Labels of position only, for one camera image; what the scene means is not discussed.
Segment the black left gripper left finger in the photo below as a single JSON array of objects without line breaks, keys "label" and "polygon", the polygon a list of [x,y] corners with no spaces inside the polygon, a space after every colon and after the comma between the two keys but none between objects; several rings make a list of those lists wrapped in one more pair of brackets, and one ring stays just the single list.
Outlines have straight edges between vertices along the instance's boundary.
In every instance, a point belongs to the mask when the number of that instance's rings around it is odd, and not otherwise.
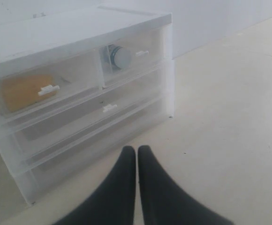
[{"label": "black left gripper left finger", "polygon": [[136,153],[123,147],[97,189],[57,225],[132,225],[136,197]]}]

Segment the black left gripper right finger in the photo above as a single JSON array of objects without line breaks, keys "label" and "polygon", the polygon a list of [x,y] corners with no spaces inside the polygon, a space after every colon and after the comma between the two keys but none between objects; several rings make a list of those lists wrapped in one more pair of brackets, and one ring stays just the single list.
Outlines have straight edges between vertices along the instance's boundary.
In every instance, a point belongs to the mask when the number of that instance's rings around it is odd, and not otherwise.
[{"label": "black left gripper right finger", "polygon": [[138,148],[138,176],[145,225],[234,224],[180,188],[148,145]]}]

